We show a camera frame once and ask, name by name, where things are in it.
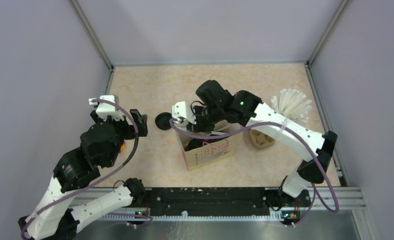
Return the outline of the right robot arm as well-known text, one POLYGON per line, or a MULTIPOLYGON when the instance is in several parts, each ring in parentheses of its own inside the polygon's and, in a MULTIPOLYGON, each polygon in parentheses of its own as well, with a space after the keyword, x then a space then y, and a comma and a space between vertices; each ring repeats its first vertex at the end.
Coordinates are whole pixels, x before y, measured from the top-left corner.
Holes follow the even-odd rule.
POLYGON ((320 133, 309 130, 272 109, 260 97, 240 90, 231 94, 218 81, 207 80, 195 91, 201 106, 178 102, 172 107, 173 116, 194 133, 210 133, 215 124, 227 121, 245 129, 261 132, 295 151, 301 162, 287 175, 278 192, 284 206, 292 206, 299 194, 313 184, 326 181, 338 135, 333 131, 320 133))

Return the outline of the pink paper bag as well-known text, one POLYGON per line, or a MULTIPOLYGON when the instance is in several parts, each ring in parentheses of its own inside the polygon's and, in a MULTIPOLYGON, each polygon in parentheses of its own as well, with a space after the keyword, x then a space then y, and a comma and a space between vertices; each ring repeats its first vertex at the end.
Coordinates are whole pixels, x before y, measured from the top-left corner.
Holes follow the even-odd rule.
POLYGON ((194 136, 188 136, 177 130, 175 130, 174 132, 178 140, 178 144, 185 165, 189 171, 193 171, 232 157, 241 138, 240 133, 219 139, 204 138, 203 140, 208 140, 209 144, 197 149, 186 151, 185 148, 187 147, 189 141, 191 139, 197 138, 194 136))

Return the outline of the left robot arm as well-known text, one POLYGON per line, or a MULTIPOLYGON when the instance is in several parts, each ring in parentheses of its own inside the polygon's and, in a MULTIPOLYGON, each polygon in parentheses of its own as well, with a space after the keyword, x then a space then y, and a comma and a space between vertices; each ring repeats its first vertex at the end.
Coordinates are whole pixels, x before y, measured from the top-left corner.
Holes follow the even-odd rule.
POLYGON ((138 178, 124 180, 121 186, 86 204, 72 207, 76 195, 101 178, 101 168, 115 165, 126 140, 134 142, 148 135, 145 114, 132 109, 134 125, 126 117, 102 119, 91 112, 94 124, 80 135, 80 146, 66 152, 56 164, 49 186, 32 214, 21 217, 18 224, 24 240, 71 240, 87 225, 121 207, 139 207, 145 202, 146 190, 138 178))

